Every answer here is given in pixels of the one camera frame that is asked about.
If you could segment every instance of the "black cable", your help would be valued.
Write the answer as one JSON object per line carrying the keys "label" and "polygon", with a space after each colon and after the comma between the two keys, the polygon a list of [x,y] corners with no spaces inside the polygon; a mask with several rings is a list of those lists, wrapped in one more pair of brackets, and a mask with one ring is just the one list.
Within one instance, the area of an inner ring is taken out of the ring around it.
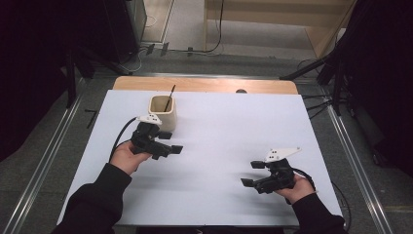
{"label": "black cable", "polygon": [[208,51],[167,50],[167,51],[168,52],[191,53],[191,54],[194,54],[194,55],[196,55],[196,54],[198,54],[198,55],[206,54],[207,55],[208,53],[211,53],[211,52],[215,51],[216,48],[218,48],[218,46],[221,44],[221,39],[222,39],[222,16],[223,16],[223,13],[224,13],[224,2],[225,2],[225,0],[222,0],[221,13],[220,13],[220,16],[219,16],[219,39],[218,39],[218,42],[216,43],[216,46],[212,50],[208,50]]}
{"label": "black cable", "polygon": [[323,103],[321,103],[321,104],[318,104],[318,105],[313,105],[313,106],[311,106],[311,107],[307,107],[307,111],[309,111],[309,110],[312,110],[312,109],[316,109],[316,108],[319,108],[319,107],[321,107],[321,106],[323,106],[323,105],[329,105],[329,104],[331,104],[331,100],[327,100],[327,101],[325,101],[325,102],[323,102]]}
{"label": "black cable", "polygon": [[316,72],[319,75],[319,67],[316,67]]}
{"label": "black cable", "polygon": [[349,211],[349,223],[347,223],[348,225],[346,225],[346,231],[349,232],[350,227],[352,226],[352,212],[350,211],[350,205],[349,205],[349,201],[347,201],[347,198],[344,196],[344,193],[341,191],[341,189],[337,186],[337,184],[335,184],[332,180],[331,183],[334,185],[334,187],[340,192],[341,196],[344,199],[344,202],[346,203],[347,209]]}
{"label": "black cable", "polygon": [[112,152],[110,152],[109,162],[110,162],[110,160],[112,160],[113,153],[115,152],[116,148],[118,147],[118,141],[119,141],[119,139],[121,138],[122,134],[124,133],[125,129],[126,129],[133,121],[135,121],[135,120],[136,120],[136,117],[134,117],[133,119],[129,120],[129,122],[124,126],[124,128],[123,128],[123,129],[121,130],[121,132],[118,134],[118,137],[116,138],[115,143],[113,144]]}
{"label": "black cable", "polygon": [[303,99],[309,99],[309,98],[328,98],[329,96],[325,95],[319,95],[319,96],[301,96]]}
{"label": "black cable", "polygon": [[304,178],[306,178],[309,182],[310,182],[310,184],[311,184],[311,186],[313,187],[313,189],[316,191],[316,186],[314,185],[314,181],[313,181],[313,179],[310,177],[310,175],[308,175],[308,174],[306,174],[304,171],[301,171],[301,170],[299,170],[299,169],[296,169],[296,168],[291,168],[294,172],[296,172],[297,174],[299,174],[299,175],[301,175],[301,176],[303,176]]}
{"label": "black cable", "polygon": [[336,40],[334,42],[334,49],[337,47],[337,43],[338,43],[338,32],[336,34]]}
{"label": "black cable", "polygon": [[316,114],[314,114],[313,116],[310,117],[310,120],[313,119],[314,117],[318,116],[320,113],[323,112],[324,109],[327,108],[328,105],[324,106],[321,110],[319,110]]}
{"label": "black cable", "polygon": [[[317,59],[316,59],[316,58],[308,58],[308,59],[301,60],[301,61],[297,64],[297,71],[300,70],[301,64],[302,64],[303,62],[305,62],[305,61],[308,61],[308,60],[317,60]],[[315,68],[315,71],[317,72],[317,74],[319,74],[318,67]]]}

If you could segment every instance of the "white tabletop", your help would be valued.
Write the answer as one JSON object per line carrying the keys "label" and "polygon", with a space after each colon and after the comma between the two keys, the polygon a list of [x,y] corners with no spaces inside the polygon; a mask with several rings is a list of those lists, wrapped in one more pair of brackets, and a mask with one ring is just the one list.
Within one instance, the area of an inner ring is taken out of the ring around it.
{"label": "white tabletop", "polygon": [[[150,97],[166,92],[108,91],[68,198],[94,182],[108,161],[125,124],[147,114]],[[132,175],[118,224],[127,225],[298,225],[284,198],[258,194],[241,178],[269,176],[253,169],[271,148],[301,147],[288,157],[293,168],[308,173],[334,215],[342,215],[306,108],[298,95],[175,92],[178,122],[171,140],[181,154],[148,160]],[[131,137],[137,122],[120,142]]]}

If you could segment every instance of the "cable on floor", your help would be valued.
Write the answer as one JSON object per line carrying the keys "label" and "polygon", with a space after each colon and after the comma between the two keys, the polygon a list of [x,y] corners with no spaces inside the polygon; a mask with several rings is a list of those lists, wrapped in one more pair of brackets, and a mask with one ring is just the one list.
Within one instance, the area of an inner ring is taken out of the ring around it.
{"label": "cable on floor", "polygon": [[344,202],[346,203],[347,210],[349,211],[349,222],[346,223],[346,231],[349,232],[350,227],[352,226],[352,212],[350,210],[349,201],[347,200],[346,196],[344,196],[343,191],[341,191],[341,189],[337,186],[337,184],[335,184],[332,180],[331,180],[331,183],[337,189],[337,191],[340,192],[341,196],[343,197]]}
{"label": "cable on floor", "polygon": [[330,98],[330,96],[325,96],[325,95],[318,95],[318,96],[301,96],[303,99],[309,99],[309,98]]}
{"label": "cable on floor", "polygon": [[[309,61],[309,60],[314,60],[314,61],[316,61],[317,59],[316,59],[316,58],[308,58],[308,59],[301,60],[301,61],[297,64],[297,71],[300,70],[300,66],[301,66],[301,64],[302,64],[303,62],[306,62],[306,61]],[[318,67],[315,69],[315,71],[316,71],[317,74],[319,74],[319,68],[318,68]]]}
{"label": "cable on floor", "polygon": [[[220,56],[223,51],[224,51],[224,47],[222,45],[222,51],[219,54],[212,54],[212,52],[214,52],[219,45],[221,45],[221,39],[222,39],[222,16],[224,13],[224,2],[225,0],[222,0],[221,2],[221,12],[220,12],[220,16],[219,16],[219,27],[218,27],[218,23],[215,20],[215,25],[216,25],[216,29],[218,30],[219,33],[219,39],[218,42],[216,44],[216,46],[208,51],[200,51],[200,50],[195,50],[195,51],[189,51],[189,50],[167,50],[168,52],[178,52],[178,53],[186,53],[186,54],[192,54],[192,55],[199,55],[199,56],[209,56],[209,57],[214,57],[214,56]],[[154,50],[158,50],[158,51],[164,51],[164,49],[159,49],[159,48],[154,48]]]}
{"label": "cable on floor", "polygon": [[130,68],[124,67],[122,64],[119,64],[119,66],[122,67],[123,69],[127,70],[128,72],[135,72],[135,71],[140,70],[140,68],[142,68],[142,59],[140,58],[140,54],[141,54],[142,52],[146,51],[146,50],[147,50],[147,49],[143,49],[143,50],[140,50],[140,51],[137,53],[137,59],[139,60],[139,67],[138,67],[138,68],[130,69]]}
{"label": "cable on floor", "polygon": [[145,27],[151,27],[151,26],[153,26],[153,25],[155,25],[156,24],[156,22],[158,21],[156,18],[154,18],[154,17],[152,17],[152,16],[146,16],[147,18],[151,18],[151,19],[153,19],[154,20],[154,22],[152,23],[152,24],[150,24],[150,25],[145,25]]}

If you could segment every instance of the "person's left hand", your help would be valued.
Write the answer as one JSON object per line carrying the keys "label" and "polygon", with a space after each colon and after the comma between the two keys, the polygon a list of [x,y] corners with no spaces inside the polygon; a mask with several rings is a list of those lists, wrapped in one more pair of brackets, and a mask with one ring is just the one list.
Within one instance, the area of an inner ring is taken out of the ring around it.
{"label": "person's left hand", "polygon": [[295,185],[292,189],[285,188],[276,190],[275,192],[286,198],[291,204],[294,204],[298,200],[315,193],[311,183],[300,175],[294,175]]}
{"label": "person's left hand", "polygon": [[126,174],[131,175],[136,171],[140,163],[152,157],[151,154],[146,152],[133,154],[133,149],[134,146],[130,140],[120,144],[113,153],[110,164],[121,169]]}

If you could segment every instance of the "finger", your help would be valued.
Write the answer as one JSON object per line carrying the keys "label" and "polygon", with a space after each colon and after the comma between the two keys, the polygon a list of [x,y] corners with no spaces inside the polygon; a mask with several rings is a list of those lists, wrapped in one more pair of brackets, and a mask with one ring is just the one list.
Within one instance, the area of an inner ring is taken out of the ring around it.
{"label": "finger", "polygon": [[144,152],[144,153],[138,153],[135,156],[137,157],[139,163],[141,163],[143,161],[148,160],[150,157],[152,157],[152,154]]}
{"label": "finger", "polygon": [[275,191],[277,194],[282,195],[283,197],[288,197],[292,194],[292,189],[284,188]]}
{"label": "finger", "polygon": [[133,145],[130,140],[120,143],[116,146],[116,150],[118,149],[130,149],[130,146]]}
{"label": "finger", "polygon": [[299,175],[299,174],[294,175],[294,181],[298,181],[298,180],[301,180],[301,179],[306,179],[306,178],[303,177],[302,175]]}
{"label": "finger", "polygon": [[127,147],[128,149],[132,149],[134,146],[133,146],[133,143],[130,141],[130,140],[128,140],[128,141],[125,141],[123,144],[121,144],[123,147]]}

